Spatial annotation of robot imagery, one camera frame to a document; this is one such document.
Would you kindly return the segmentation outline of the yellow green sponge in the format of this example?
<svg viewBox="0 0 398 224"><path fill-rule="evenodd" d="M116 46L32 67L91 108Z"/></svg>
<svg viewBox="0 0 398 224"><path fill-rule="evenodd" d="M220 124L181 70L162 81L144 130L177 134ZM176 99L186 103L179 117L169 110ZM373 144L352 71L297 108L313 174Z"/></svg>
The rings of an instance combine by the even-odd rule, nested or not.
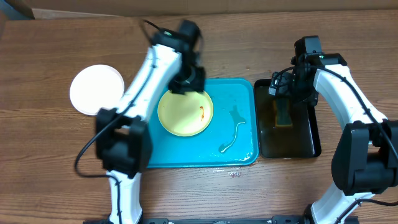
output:
<svg viewBox="0 0 398 224"><path fill-rule="evenodd" d="M290 101L286 98L277 98L273 101L275 126L277 128L288 128L293 125L289 106Z"/></svg>

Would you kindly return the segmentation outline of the yellow plate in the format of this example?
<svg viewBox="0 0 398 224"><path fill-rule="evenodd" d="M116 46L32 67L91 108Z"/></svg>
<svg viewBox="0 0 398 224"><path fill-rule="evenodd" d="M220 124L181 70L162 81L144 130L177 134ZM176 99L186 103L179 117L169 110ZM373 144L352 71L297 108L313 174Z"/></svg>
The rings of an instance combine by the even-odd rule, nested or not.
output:
<svg viewBox="0 0 398 224"><path fill-rule="evenodd" d="M171 134L194 136L211 123L214 113L212 99L207 92L174 94L170 90L161 97L157 114L161 125Z"/></svg>

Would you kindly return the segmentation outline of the white plate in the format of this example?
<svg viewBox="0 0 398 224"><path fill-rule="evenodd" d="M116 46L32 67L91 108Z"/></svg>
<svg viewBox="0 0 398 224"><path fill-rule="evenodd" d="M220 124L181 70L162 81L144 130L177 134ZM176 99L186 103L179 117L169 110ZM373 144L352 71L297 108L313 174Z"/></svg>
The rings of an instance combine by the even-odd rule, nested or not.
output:
<svg viewBox="0 0 398 224"><path fill-rule="evenodd" d="M84 68L70 85L73 107L85 115L94 116L101 108L114 108L123 97L124 80L109 65L97 64Z"/></svg>

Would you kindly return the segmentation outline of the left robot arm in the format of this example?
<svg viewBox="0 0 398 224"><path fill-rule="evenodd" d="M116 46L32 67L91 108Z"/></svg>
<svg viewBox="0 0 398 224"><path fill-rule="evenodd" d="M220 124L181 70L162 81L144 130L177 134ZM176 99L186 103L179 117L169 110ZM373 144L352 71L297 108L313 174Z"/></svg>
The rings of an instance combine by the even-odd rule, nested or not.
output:
<svg viewBox="0 0 398 224"><path fill-rule="evenodd" d="M107 223L142 223L141 174L152 154L149 120L164 88L172 93L202 93L205 70L195 52L202 40L196 23L183 20L176 31L157 28L148 37L149 48L141 68L113 109L100 109L91 143L111 187L112 211Z"/></svg>

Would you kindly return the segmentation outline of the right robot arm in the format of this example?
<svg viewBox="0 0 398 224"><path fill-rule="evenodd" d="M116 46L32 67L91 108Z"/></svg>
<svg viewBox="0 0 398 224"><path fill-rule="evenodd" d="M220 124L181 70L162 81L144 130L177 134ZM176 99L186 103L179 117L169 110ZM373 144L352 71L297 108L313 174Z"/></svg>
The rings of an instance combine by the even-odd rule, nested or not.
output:
<svg viewBox="0 0 398 224"><path fill-rule="evenodd" d="M291 67L272 75L268 93L315 106L321 95L343 130L331 161L332 184L309 205L301 223L358 223L363 203L395 207L375 195L397 186L397 121L389 120L354 82L346 60L323 52L318 36L294 43Z"/></svg>

